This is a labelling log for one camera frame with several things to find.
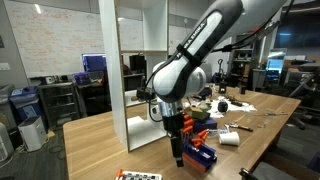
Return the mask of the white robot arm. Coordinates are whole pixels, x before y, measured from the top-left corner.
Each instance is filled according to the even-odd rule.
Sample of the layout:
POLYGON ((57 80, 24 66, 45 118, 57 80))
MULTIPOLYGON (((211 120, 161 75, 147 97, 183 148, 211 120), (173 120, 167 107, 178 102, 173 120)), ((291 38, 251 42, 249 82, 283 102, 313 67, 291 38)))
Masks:
POLYGON ((225 39, 247 31, 261 32, 287 1, 215 0, 173 55, 154 68, 152 88, 179 167, 184 165, 181 100, 204 88, 201 64, 225 39))

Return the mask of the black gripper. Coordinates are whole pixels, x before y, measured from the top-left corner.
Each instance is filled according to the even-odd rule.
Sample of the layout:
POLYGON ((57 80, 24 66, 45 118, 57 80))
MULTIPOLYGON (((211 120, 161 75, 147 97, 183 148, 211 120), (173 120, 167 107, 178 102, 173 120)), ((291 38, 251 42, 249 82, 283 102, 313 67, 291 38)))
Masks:
POLYGON ((183 167, 181 129, 184 127, 184 118, 181 114, 164 117, 163 125, 170 137, 172 153, 174 154, 177 167, 183 167))

